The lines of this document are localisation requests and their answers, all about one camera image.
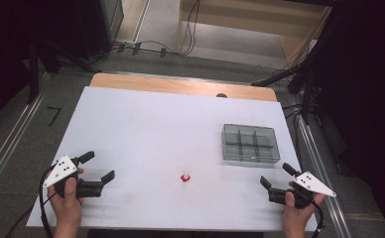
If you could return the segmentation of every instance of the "person's right hand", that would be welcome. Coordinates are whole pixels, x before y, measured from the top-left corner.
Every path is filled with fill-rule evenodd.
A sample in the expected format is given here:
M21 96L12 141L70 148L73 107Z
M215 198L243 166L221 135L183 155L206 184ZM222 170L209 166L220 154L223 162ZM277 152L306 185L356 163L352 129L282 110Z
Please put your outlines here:
M314 201L316 204L321 204L325 199L325 195L315 194ZM287 238L303 238L305 237L305 227L308 220L316 211L316 207L312 204L304 209L295 207L295 198L291 192L286 192L286 205L283 210L282 224L283 232Z
M81 204L84 198L75 197L77 185L75 178L65 182L64 198L56 193L53 186L48 187L48 197L57 217L57 228L54 237L75 237L81 223Z

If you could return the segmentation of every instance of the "white tabletop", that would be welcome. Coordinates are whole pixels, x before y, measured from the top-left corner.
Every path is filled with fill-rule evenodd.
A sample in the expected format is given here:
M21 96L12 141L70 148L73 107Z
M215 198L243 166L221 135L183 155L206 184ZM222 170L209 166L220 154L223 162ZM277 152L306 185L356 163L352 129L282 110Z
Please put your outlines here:
M276 165L236 166L222 159L223 124L275 129ZM298 160L277 102L86 87L54 160L96 157L85 180L114 170L101 197L87 198L81 226L217 231L281 230L282 205L269 202L260 176L287 188L284 162ZM187 182L182 174L189 174ZM55 215L46 207L51 225ZM37 202L28 226L42 226ZM315 230L314 216L308 230Z

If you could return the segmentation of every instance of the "wire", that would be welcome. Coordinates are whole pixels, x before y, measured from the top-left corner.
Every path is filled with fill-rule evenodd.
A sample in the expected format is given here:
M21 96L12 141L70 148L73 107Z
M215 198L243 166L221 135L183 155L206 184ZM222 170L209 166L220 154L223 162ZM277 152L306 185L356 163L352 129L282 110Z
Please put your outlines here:
M302 197L303 199L305 199L306 201L310 202L316 209L317 211L319 212L319 215L320 215L320 221L318 222L317 224L317 229L314 231L314 234L313 234L313 237L312 238L317 238L322 230L322 227L323 227L323 212L322 212L322 209L320 208L320 206L314 201L314 198L311 198L309 199L308 197L306 197L305 195L303 195L301 192L299 192L298 190L295 190L295 193L298 194L300 197Z
M295 129L295 151L297 153L299 165L302 169L303 168L302 167L302 157L301 157L301 150L299 147L299 136L298 136L298 125L299 125L299 119L300 119L299 115L300 114L301 114L301 110L297 111L297 114L295 114L295 116L294 116L294 129Z
M298 111L294 111L294 112L292 112L291 114L285 116L285 119L288 119L288 118L291 117L292 115L295 115L295 113L297 113L297 112L298 112Z
M53 195L51 195L51 196L44 202L44 205L45 205L48 201L50 201L50 199L51 199L53 196L55 196L56 194L57 194L57 193L55 192ZM31 207L29 207L29 209L27 209L27 210L25 211L25 213L23 213L23 215L21 215L21 216L19 217L19 219L17 219L17 221L16 221L16 222L13 224L13 226L10 228L10 231L7 233L7 235L5 236L5 238L11 238L11 237L13 236L13 233L14 233L14 231L16 230L17 226L20 224L20 222L22 222L22 220L23 220L26 216L28 216L28 215L31 213L31 211L33 210L34 206L35 206L35 204L32 205Z
M102 54L99 54L99 55L96 55L96 56L92 57L92 59L94 59L94 60L92 60L92 61L88 60L85 63L86 64L94 64L94 63L98 62L99 60L101 60L104 56L109 55L111 53L114 53L117 50L118 50L118 48L113 48L113 49L109 50L108 52L105 52L105 53L102 53ZM76 65L74 63L70 63L70 62L67 62L67 61L69 61L69 59L62 59L62 60L59 60L59 63L60 63L61 66L68 66L68 67L78 66L78 65Z
M304 58L301 58L296 64L299 64L301 62L303 62L307 57L308 57L308 54L309 54L309 50L310 50L310 45L311 45L311 39L313 38L314 34L316 33L316 31L319 29L321 23L323 22L326 14L328 13L328 10L325 10L324 14L322 15L322 17L316 22L316 26L313 28L313 31L311 32L310 36L308 37L308 39L306 40L306 42L304 43L304 46L307 46L307 49L306 49L306 52L307 54L305 55ZM301 55L303 53L303 50L304 50L304 47L300 48L292 57L291 57L291 61L295 60L297 56Z
M194 24L193 24L193 31L191 32L190 21L191 21L191 16L193 14L193 10L195 9L195 6L196 6L195 19L194 19ZM179 51L175 51L175 50L171 49L170 47L166 46L165 44L162 44L162 43L156 42L156 41L144 41L144 42L133 43L133 44L129 44L129 45L124 46L124 49L133 49L133 48L131 48L133 46L153 43L153 44L157 44L157 45L164 47L165 49L167 49L169 51L169 54L171 54L171 55L178 55L178 56L186 57L187 55L189 55L193 51L193 48L195 47L195 29L196 29L196 22L197 22L197 18L198 18L198 12L199 12L199 0L196 0L192 6L192 9L190 10L188 23L187 23L187 27L186 27L186 33L185 33L184 39L183 39L183 45L181 46L181 49ZM187 35L190 35L190 45L187 48L187 50L185 52L183 52L184 42L187 38ZM152 51L152 50L146 50L146 49L137 49L137 50L145 51L145 52L161 53L158 51Z
M284 107L282 107L282 110L285 110L288 108L293 108L293 107L300 107L300 106L302 106L302 104L294 104L294 105L290 105L290 106L284 106Z
M47 177L47 174L49 171L52 171L55 166L49 167L44 174L41 177L41 180L39 182L39 204L41 206L41 219L42 219L42 224L44 225L45 232L47 233L48 238L53 238L53 232L51 231L50 224L48 223L48 217L47 213L45 212L45 204L44 204L44 193L42 186L44 184L44 180Z
M11 227L10 231L7 233L7 235L5 236L5 238L11 238L13 236L13 233L14 231L16 230L17 226L19 225L19 223L29 214L31 213L32 209L34 208L35 205L32 205L31 207L29 207L29 209L27 209L25 211L25 213L23 213L22 216L19 217L19 219L17 219L17 221L14 223L14 225Z

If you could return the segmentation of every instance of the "clear plastic box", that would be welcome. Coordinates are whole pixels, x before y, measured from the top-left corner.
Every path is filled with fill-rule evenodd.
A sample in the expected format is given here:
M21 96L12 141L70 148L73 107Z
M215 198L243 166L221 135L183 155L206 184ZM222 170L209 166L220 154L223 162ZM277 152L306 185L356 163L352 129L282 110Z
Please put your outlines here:
M269 164L280 160L273 128L225 124L221 137L224 160Z

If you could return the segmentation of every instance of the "gray floor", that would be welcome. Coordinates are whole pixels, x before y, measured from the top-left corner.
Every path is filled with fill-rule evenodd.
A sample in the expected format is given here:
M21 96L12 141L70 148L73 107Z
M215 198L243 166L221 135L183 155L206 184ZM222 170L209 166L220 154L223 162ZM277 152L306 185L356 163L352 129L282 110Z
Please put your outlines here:
M268 67L211 59L177 56L160 58L159 55L149 53L140 53L133 57L130 51L106 56L93 66L105 72L141 72L233 82L250 82L266 78L273 70ZM45 88L43 100L0 174L0 237L4 237L13 223L35 202L40 176L51 163L81 91L89 85L92 76L92 73L83 72L77 67L68 67L63 68L58 75L47 77L49 85ZM273 86L278 90L278 99L284 106L293 103L291 95L282 90L284 89L282 85L287 83L288 80L283 80L279 85ZM0 112L0 148L20 113L25 109L27 96L28 89L25 88ZM56 111L48 109L49 106L62 108L52 126L49 125ZM295 131L291 120L292 118L288 119L288 124L294 138ZM359 178L346 178L340 175L335 169L333 154L322 129L316 124L312 124L311 129L352 236L385 237L385 221L372 198L369 186ZM301 136L300 150L304 170L313 171L307 147ZM323 211L325 229L320 237L337 237L325 205ZM41 228L25 227L26 221L27 218L16 229L15 237L45 236ZM78 237L85 236L86 231L82 229ZM271 233L265 237L281 237L281 234Z

